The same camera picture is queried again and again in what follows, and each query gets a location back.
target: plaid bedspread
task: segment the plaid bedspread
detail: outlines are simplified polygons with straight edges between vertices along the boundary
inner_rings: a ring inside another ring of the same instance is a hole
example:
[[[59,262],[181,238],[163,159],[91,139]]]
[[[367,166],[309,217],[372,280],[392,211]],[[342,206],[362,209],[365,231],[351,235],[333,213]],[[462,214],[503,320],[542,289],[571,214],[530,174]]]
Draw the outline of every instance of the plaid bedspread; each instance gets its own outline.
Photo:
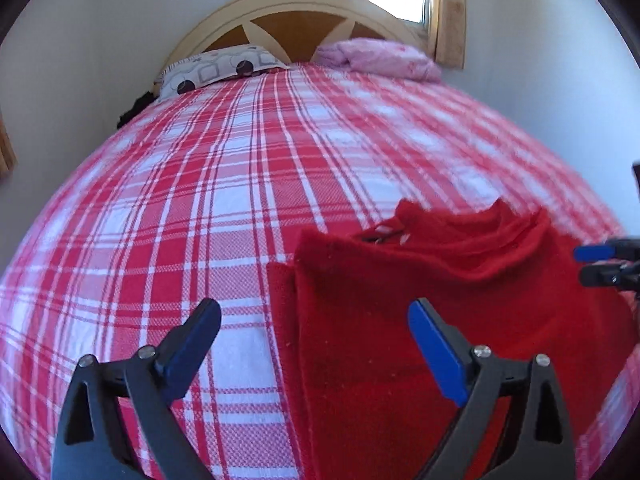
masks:
[[[215,84],[148,108],[50,200],[0,282],[0,424],[41,479],[77,359],[158,343],[201,298],[223,325],[174,412],[221,479],[301,477],[265,264],[300,229],[351,234],[400,198],[465,212],[503,197],[561,230],[619,227],[588,186],[496,112],[446,86],[313,65]],[[640,349],[576,436],[578,478],[640,399]],[[124,415],[135,428],[132,408]],[[134,447],[159,476],[140,431]]]

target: beige curtain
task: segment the beige curtain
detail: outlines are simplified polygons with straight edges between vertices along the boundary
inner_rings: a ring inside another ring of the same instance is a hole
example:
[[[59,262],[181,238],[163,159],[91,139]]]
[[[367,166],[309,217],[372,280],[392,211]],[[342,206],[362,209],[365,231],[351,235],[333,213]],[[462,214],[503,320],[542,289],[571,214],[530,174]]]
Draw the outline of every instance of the beige curtain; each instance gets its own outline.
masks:
[[[15,153],[9,143],[9,137],[2,124],[2,116],[0,116],[0,177],[11,171],[15,164]]]
[[[428,53],[440,65],[464,68],[466,0],[430,0]]]

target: folded red sweater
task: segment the folded red sweater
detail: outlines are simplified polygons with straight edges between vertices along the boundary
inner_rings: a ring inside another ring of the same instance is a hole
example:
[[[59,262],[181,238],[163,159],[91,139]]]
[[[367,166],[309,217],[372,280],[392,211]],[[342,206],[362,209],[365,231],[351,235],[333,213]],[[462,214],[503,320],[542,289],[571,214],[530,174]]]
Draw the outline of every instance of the folded red sweater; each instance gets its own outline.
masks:
[[[443,437],[456,407],[409,332],[420,297],[471,344],[511,359],[548,354],[574,435],[584,433],[638,338],[621,296],[578,283],[577,245],[544,210],[519,217],[500,201],[460,216],[401,201],[352,239],[304,231],[292,264],[268,274],[305,479],[410,480]],[[470,475],[501,425],[498,416]]]

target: wall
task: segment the wall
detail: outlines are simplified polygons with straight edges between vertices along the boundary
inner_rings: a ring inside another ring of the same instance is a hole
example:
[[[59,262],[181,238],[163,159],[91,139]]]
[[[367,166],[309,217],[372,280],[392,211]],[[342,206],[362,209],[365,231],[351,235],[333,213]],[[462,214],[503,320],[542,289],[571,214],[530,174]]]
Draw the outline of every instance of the wall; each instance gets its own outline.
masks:
[[[0,274],[180,38],[226,1],[30,1],[0,47],[0,106],[18,157],[0,184]]]
[[[468,0],[466,67],[446,81],[564,158],[640,234],[640,69],[597,0]]]

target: headboard panel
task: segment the headboard panel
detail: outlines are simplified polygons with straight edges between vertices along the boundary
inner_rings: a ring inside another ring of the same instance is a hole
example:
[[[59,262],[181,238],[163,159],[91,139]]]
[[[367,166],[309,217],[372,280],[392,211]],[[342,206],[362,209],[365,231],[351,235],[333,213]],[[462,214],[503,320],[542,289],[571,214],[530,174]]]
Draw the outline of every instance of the headboard panel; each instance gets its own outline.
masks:
[[[369,0],[233,0],[187,34],[164,66],[245,43],[259,44],[285,63],[310,61],[320,44],[361,37],[424,48],[401,20]]]

